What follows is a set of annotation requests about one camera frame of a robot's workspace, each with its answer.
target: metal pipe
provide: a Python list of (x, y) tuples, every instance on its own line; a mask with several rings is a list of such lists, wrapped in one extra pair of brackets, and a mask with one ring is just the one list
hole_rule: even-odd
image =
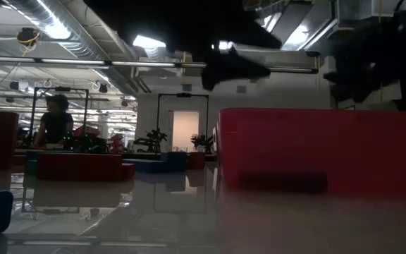
[(84, 123), (82, 124), (82, 129), (83, 129), (83, 131), (82, 131), (82, 136), (85, 136), (85, 122), (86, 122), (86, 120), (87, 120), (87, 104), (88, 104), (88, 102), (89, 102), (89, 90), (88, 89), (86, 89), (85, 90), (85, 108), (84, 108)]
[[(88, 66), (129, 66), (129, 67), (150, 67), (150, 68), (204, 68), (205, 63), (173, 63), (173, 62), (148, 62), (148, 61), (93, 61), (93, 60), (70, 60), (70, 59), (41, 59), (27, 57), (0, 56), (0, 64), (13, 63), (41, 63), (41, 64), (63, 64), (76, 65), (85, 64)], [(317, 74), (319, 70), (315, 68), (298, 68), (288, 66), (267, 66), (271, 72), (275, 73), (302, 73)]]
[[(7, 35), (0, 35), (0, 41), (7, 41), (7, 40), (17, 40), (14, 36), (7, 36)], [(39, 42), (41, 43), (80, 43), (77, 40), (61, 40), (61, 39), (48, 39), (42, 38)]]
[[(13, 98), (13, 99), (33, 99), (33, 95), (0, 95), (0, 98)], [(69, 101), (85, 101), (85, 98), (81, 97), (68, 97)], [(89, 98), (89, 101), (94, 102), (109, 102), (107, 98)]]
[(32, 132), (33, 132), (33, 129), (34, 129), (34, 120), (33, 119), (35, 119), (35, 104), (37, 102), (37, 91), (38, 91), (38, 89), (39, 89), (38, 87), (34, 88), (34, 99), (32, 100), (33, 103), (32, 103), (32, 113), (31, 113), (31, 123), (29, 125), (29, 140), (27, 141), (28, 145), (30, 145), (32, 143), (32, 141), (33, 141), (32, 140), (32, 137), (33, 137)]

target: white floor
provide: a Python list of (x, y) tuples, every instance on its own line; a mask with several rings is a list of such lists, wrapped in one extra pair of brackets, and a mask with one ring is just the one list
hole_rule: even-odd
[(232, 192), (209, 170), (114, 184), (12, 175), (11, 191), (0, 254), (406, 254), (406, 201)]

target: red foam block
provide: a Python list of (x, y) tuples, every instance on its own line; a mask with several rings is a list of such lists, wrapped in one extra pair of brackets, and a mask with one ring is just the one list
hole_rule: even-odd
[(0, 170), (10, 170), (18, 130), (18, 114), (0, 112)]
[(37, 178), (50, 181), (123, 181), (121, 155), (40, 153)]
[(135, 165), (129, 163), (123, 163), (121, 165), (121, 171), (123, 174), (123, 178), (125, 180), (131, 180), (134, 178), (135, 175)]
[(406, 112), (225, 109), (219, 149), (230, 188), (307, 172), (329, 194), (406, 197)]

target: fluorescent light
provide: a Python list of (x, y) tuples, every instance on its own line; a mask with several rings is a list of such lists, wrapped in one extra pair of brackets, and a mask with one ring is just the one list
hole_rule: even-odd
[(157, 48), (157, 47), (166, 47), (166, 44), (161, 41), (158, 41), (158, 40), (155, 40), (152, 38), (148, 38), (145, 36), (141, 36), (141, 35), (138, 35), (135, 38), (133, 45), (143, 47), (146, 49), (153, 49), (153, 48)]
[(269, 23), (269, 25), (266, 28), (267, 32), (272, 32), (272, 30), (275, 28), (275, 25), (280, 18), (281, 18), (281, 13), (275, 13), (273, 15), (271, 22)]
[(289, 36), (286, 44), (300, 44), (307, 40), (308, 28), (304, 25), (299, 25), (297, 29)]
[(338, 24), (338, 19), (334, 19), (333, 21), (331, 21), (330, 24), (328, 24), (327, 27), (324, 30), (322, 30), (322, 32), (320, 32), (314, 39), (311, 40), (311, 42), (308, 42), (306, 45), (300, 46), (298, 50), (301, 49), (308, 50), (314, 43), (320, 40), (336, 24)]
[(224, 42), (224, 41), (219, 42), (219, 49), (220, 50), (228, 50), (232, 46), (233, 46), (232, 42)]
[(104, 61), (94, 61), (94, 60), (67, 60), (67, 59), (42, 59), (44, 63), (47, 64), (89, 64), (98, 65), (104, 64)]
[(272, 15), (264, 18), (264, 25), (262, 26), (263, 28), (266, 28), (266, 26), (269, 23), (269, 21), (271, 20), (271, 18), (272, 18)]
[(138, 61), (113, 61), (114, 66), (133, 66), (133, 67), (162, 67), (175, 68), (174, 63), (159, 63), (159, 62), (138, 62)]

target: person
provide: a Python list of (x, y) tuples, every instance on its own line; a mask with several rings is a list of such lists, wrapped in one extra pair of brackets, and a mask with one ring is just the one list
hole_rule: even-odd
[(47, 108), (48, 113), (42, 116), (34, 147), (40, 147), (43, 143), (61, 143), (63, 137), (73, 130), (73, 117), (66, 112), (68, 99), (65, 95), (47, 97)]

